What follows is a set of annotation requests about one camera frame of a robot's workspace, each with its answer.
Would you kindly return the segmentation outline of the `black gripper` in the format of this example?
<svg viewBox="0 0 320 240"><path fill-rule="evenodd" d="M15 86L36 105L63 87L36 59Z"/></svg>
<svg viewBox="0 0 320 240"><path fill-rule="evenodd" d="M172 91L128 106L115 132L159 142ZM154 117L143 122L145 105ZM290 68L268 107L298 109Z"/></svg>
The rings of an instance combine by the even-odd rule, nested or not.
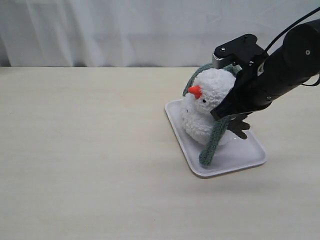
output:
<svg viewBox="0 0 320 240"><path fill-rule="evenodd" d="M252 64L241 64L234 86L210 114L215 120L262 111L275 100L275 61L259 57Z"/></svg>

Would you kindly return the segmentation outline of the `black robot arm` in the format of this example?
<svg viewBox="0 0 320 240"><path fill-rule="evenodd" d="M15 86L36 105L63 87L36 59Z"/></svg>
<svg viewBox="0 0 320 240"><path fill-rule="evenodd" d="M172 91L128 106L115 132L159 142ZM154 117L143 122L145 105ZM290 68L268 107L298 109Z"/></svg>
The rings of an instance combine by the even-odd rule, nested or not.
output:
<svg viewBox="0 0 320 240"><path fill-rule="evenodd" d="M255 35L247 33L213 51L214 68L240 66L233 87L210 112L216 121L262 111L320 73L319 19L293 27L272 54L257 41Z"/></svg>

